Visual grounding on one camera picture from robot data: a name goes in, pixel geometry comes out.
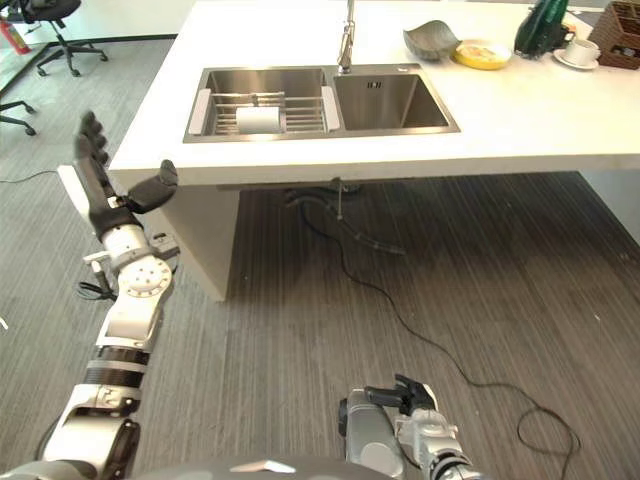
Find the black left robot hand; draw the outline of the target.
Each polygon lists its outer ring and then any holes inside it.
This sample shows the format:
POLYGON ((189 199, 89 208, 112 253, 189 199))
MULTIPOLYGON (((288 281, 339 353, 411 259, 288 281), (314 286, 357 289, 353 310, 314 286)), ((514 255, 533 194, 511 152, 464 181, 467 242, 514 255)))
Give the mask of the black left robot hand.
POLYGON ((137 215, 160 208, 178 188, 177 170, 165 159, 154 176, 117 193, 107 173, 106 144, 102 123, 88 110, 74 137, 72 163, 56 169, 69 199, 99 239, 118 227, 139 225, 137 215))

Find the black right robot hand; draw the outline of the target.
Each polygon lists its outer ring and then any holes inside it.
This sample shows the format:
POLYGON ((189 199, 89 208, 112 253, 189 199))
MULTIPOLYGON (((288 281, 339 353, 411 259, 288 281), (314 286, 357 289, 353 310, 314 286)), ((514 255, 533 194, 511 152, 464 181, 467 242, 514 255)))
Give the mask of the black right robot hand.
POLYGON ((402 374, 394 375, 393 388, 366 386, 364 393, 369 402, 396 408, 400 414, 411 416, 417 409, 437 410, 437 401, 424 384, 402 374))

